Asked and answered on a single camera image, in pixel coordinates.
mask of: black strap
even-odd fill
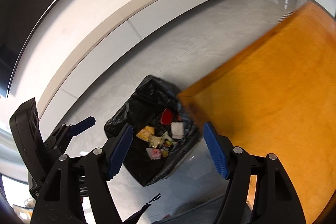
[[[158,199],[161,198],[161,193],[157,194],[154,198],[152,198],[148,203],[146,203],[139,211],[137,211],[136,213],[134,213],[133,215],[131,215],[129,218],[127,218],[123,224],[137,224],[140,217],[142,216],[142,214],[149,208],[149,206],[151,206],[151,202],[154,202]]]

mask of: blue gripper pad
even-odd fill
[[[87,117],[86,119],[82,120],[81,122],[75,124],[71,129],[70,129],[70,136],[77,136],[84,132],[85,130],[89,129],[90,127],[93,127],[96,123],[96,120],[94,117],[90,116]]]
[[[229,176],[229,171],[227,169],[227,163],[226,163],[226,156],[215,136],[215,133],[212,131],[212,128],[209,126],[207,122],[203,126],[203,135],[217,172],[220,173],[222,177],[226,179]]]
[[[122,133],[122,136],[119,138],[118,143],[115,146],[112,155],[110,156],[109,168],[107,172],[107,175],[110,179],[119,173],[121,165],[123,164],[132,141],[133,127],[129,125]]]

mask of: trash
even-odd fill
[[[160,151],[161,151],[161,156],[162,156],[162,157],[168,157],[168,155],[169,155],[169,151],[168,151],[168,150],[166,150],[166,149],[161,149]]]
[[[170,123],[173,121],[173,117],[174,117],[174,115],[172,114],[172,112],[169,109],[166,108],[162,112],[160,122],[161,122],[162,125],[170,125]]]
[[[151,160],[159,160],[161,158],[161,151],[159,149],[146,148],[146,151]]]
[[[169,136],[168,131],[166,131],[162,136],[162,141],[161,141],[161,145],[164,144],[166,141],[169,141],[171,144],[175,145],[176,142]]]
[[[149,147],[157,148],[158,146],[160,146],[161,142],[162,142],[162,137],[151,135],[149,139]]]
[[[163,144],[165,147],[170,147],[173,143],[166,140],[165,143]]]
[[[136,136],[145,142],[149,142],[150,137],[153,136],[154,133],[155,133],[154,127],[145,126],[145,128],[141,129]]]
[[[183,123],[182,122],[172,122],[170,124],[170,130],[173,139],[182,139],[184,137]]]
[[[155,128],[157,137],[163,136],[167,132],[171,138],[170,126],[160,123],[162,112],[167,108],[175,117],[177,115],[181,117],[184,125],[184,137],[177,142],[169,140],[175,144],[169,147],[170,151],[167,157],[151,160],[146,152],[148,142],[133,138],[124,160],[124,166],[142,186],[151,185],[169,175],[177,163],[200,140],[201,134],[196,124],[190,119],[177,99],[179,92],[180,90],[175,85],[148,75],[121,109],[104,126],[108,138],[117,136],[125,123],[132,125],[135,135],[149,125]]]

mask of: trash bin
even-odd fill
[[[198,127],[177,99],[179,92],[179,88],[174,84],[148,75],[104,126],[106,136],[112,138],[119,134],[126,123],[132,125],[134,138],[125,157],[124,166],[142,186],[151,185],[168,176],[200,140]],[[165,109],[173,113],[173,122],[183,123],[184,136],[180,140],[174,139],[175,143],[167,157],[152,160],[146,151],[149,147],[148,142],[137,138],[136,135],[149,125],[155,128],[155,136],[160,137],[168,131],[172,137],[170,126],[161,124],[161,115]]]

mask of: tiled floor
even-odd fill
[[[305,0],[210,0],[166,24],[110,67],[76,102],[62,122],[94,116],[96,125],[73,138],[67,153],[83,155],[105,141],[104,124],[149,74],[181,89],[201,79],[271,29],[285,13]],[[207,201],[223,193],[225,181],[216,172],[204,140],[197,144],[169,178],[140,186],[122,167],[108,183],[122,220],[156,194],[162,198],[143,214],[140,223],[162,219],[192,200]],[[94,218],[86,198],[87,221]]]

